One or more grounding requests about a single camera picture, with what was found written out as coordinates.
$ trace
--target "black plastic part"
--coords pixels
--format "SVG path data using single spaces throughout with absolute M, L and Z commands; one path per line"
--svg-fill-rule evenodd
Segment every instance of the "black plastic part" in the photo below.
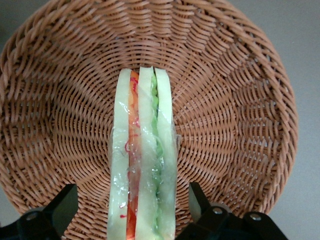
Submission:
M 210 230 L 197 225 L 195 223 L 190 223 L 182 233 L 175 240 L 212 240 L 213 234 Z
M 60 235 L 50 224 L 45 214 L 33 211 L 17 221 L 17 229 L 22 240 L 60 240 Z
M 248 212 L 241 219 L 221 206 L 210 206 L 200 185 L 189 185 L 190 223 L 176 240 L 288 240 L 266 214 Z
M 261 219 L 254 220 L 251 216 L 258 215 Z M 247 231 L 257 234 L 263 240 L 288 240 L 272 219 L 261 212 L 247 212 L 243 216 Z
M 77 186 L 68 184 L 42 211 L 27 212 L 1 227 L 0 240 L 60 240 L 77 210 Z
M 62 236 L 78 210 L 78 193 L 75 184 L 66 185 L 61 192 L 43 209 L 43 213 Z
M 193 222 L 197 222 L 210 207 L 211 205 L 199 183 L 191 182 L 189 184 L 189 210 Z

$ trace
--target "cling film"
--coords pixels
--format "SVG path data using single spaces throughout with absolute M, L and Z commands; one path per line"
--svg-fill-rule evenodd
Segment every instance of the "cling film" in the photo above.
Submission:
M 139 74 L 126 69 L 119 76 L 109 138 L 110 240 L 175 237 L 181 136 L 175 131 L 169 77 L 162 77 L 165 71 L 160 73 L 141 67 Z M 170 104 L 163 104 L 162 96 Z

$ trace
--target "carrot strip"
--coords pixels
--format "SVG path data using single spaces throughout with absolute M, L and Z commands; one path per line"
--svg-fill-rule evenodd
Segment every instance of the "carrot strip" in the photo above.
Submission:
M 136 235 L 139 182 L 141 175 L 141 132 L 138 112 L 138 81 L 139 75 L 131 71 L 129 91 L 129 140 L 125 144 L 125 150 L 129 153 L 129 193 L 126 222 L 126 239 L 134 240 Z

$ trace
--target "gray floor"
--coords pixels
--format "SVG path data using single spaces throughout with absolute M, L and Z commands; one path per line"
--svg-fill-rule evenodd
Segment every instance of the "gray floor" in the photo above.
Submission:
M 0 0 L 0 51 L 46 0 Z M 290 240 L 320 239 L 320 1 L 230 0 L 274 44 L 293 86 L 299 114 L 293 172 L 271 218 Z M 0 189 L 0 222 L 18 218 Z

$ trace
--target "woven basket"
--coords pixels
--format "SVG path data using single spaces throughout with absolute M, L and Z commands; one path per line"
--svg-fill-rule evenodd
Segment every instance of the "woven basket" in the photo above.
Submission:
M 224 0 L 52 0 L 29 18 L 0 59 L 0 181 L 15 208 L 76 183 L 64 238 L 106 238 L 117 79 L 140 66 L 170 76 L 177 233 L 191 181 L 238 216 L 269 212 L 296 155 L 294 94 L 265 34 Z

